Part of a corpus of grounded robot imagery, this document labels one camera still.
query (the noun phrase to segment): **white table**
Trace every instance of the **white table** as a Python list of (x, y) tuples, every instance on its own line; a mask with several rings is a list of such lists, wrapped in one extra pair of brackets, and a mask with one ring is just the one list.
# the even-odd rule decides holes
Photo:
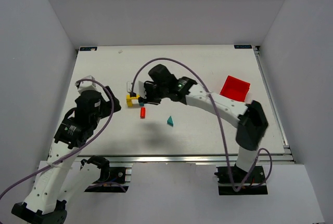
[[(164, 99), (159, 106), (145, 105), (146, 118), (140, 119), (140, 108), (126, 106), (126, 83), (147, 61), (167, 57), (192, 68), (212, 91), (219, 93), (228, 75), (251, 83), (246, 102), (261, 102), (269, 127), (261, 142), (270, 152), (284, 152), (283, 139), (264, 87), (257, 60), (252, 49), (235, 49), (233, 45), (189, 46), (114, 46), (98, 47), (96, 51), (79, 51), (63, 115), (79, 96), (74, 82), (88, 75), (109, 85), (120, 100), (122, 110), (116, 113), (107, 129), (86, 147), (81, 155), (206, 155), (224, 154), (216, 116), (204, 110)], [(159, 62), (149, 65), (138, 77), (150, 80), (148, 71)], [(160, 62), (176, 77), (193, 76), (183, 67), (168, 61)], [(174, 127), (167, 125), (172, 116)], [(228, 151), (238, 153), (236, 129), (223, 121)]]

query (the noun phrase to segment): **teal block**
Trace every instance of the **teal block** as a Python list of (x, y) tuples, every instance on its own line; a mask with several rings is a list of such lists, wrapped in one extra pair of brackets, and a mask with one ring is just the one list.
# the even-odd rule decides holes
[(172, 117), (171, 116), (169, 116), (169, 118), (168, 118), (168, 120), (167, 120), (166, 123), (169, 124), (170, 126), (173, 126), (173, 121), (172, 121)]

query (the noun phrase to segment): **wall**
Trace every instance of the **wall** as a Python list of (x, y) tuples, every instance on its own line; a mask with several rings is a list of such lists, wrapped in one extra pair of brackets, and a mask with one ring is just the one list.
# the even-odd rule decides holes
[[(0, 0), (0, 191), (45, 159), (68, 88), (75, 51), (48, 0)], [(0, 221), (31, 181), (0, 201)]]
[(74, 46), (260, 45), (284, 0), (49, 0)]
[(333, 0), (286, 0), (262, 61), (291, 150), (304, 163), (326, 223), (333, 223)]

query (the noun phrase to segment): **black label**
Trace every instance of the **black label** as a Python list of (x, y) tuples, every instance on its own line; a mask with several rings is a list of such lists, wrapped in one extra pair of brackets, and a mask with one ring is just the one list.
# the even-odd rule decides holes
[(235, 49), (252, 49), (251, 45), (234, 45)]
[(80, 47), (80, 51), (97, 51), (97, 46)]

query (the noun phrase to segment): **white work surface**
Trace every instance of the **white work surface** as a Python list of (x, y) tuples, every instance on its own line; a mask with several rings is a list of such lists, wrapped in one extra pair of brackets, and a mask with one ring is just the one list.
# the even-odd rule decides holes
[[(81, 155), (191, 155), (225, 154), (216, 116), (202, 109), (163, 99), (159, 106), (145, 105), (146, 118), (140, 119), (140, 108), (126, 105), (126, 83), (147, 61), (167, 57), (192, 68), (210, 91), (219, 93), (228, 75), (251, 84), (246, 102), (259, 101), (269, 127), (261, 146), (271, 153), (283, 153), (283, 140), (252, 49), (234, 49), (233, 45), (191, 46), (114, 46), (96, 51), (79, 51), (61, 119), (79, 96), (75, 81), (92, 75), (109, 85), (120, 100), (122, 110), (113, 115), (110, 125)], [(148, 71), (162, 63), (175, 76), (194, 78), (183, 67), (169, 61), (157, 61), (146, 67), (138, 79), (151, 80)], [(174, 127), (167, 125), (172, 116)], [(105, 120), (99, 123), (102, 127)], [(236, 129), (223, 121), (228, 151), (238, 153)]]
[[(66, 180), (79, 170), (75, 162)], [(134, 164), (127, 193), (83, 193), (66, 208), (65, 224), (324, 222), (304, 165), (274, 165), (268, 195), (219, 196), (215, 170), (214, 165)]]

